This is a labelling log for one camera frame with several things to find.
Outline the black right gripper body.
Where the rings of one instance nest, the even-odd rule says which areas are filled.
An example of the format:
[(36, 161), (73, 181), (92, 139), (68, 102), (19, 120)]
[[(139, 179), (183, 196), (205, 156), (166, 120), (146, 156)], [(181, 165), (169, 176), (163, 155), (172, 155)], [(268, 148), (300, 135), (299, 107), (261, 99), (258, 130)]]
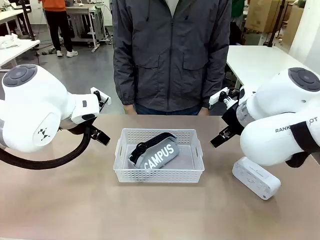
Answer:
[(223, 121), (227, 124), (227, 127), (223, 130), (223, 132), (228, 136), (240, 136), (244, 130), (244, 127), (240, 124), (237, 118), (238, 106), (239, 104), (235, 103), (222, 116)]

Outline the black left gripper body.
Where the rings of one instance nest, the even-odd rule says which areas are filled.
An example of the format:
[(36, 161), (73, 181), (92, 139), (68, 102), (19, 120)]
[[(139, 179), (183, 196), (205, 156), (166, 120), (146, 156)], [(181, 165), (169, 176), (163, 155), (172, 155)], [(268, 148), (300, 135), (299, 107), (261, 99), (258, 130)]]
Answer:
[(91, 126), (96, 120), (96, 118), (97, 117), (94, 117), (87, 121), (77, 124), (74, 123), (70, 117), (67, 117), (60, 122), (59, 130), (67, 130), (74, 135), (82, 135), (85, 132), (86, 127)]

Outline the person's right hand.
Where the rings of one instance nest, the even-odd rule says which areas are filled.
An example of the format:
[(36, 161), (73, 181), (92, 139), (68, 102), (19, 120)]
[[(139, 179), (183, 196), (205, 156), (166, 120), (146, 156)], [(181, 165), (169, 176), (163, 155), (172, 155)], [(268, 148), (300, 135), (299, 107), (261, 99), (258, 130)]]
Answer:
[(127, 115), (136, 115), (137, 114), (137, 112), (135, 110), (135, 106), (133, 104), (124, 105), (123, 109)]

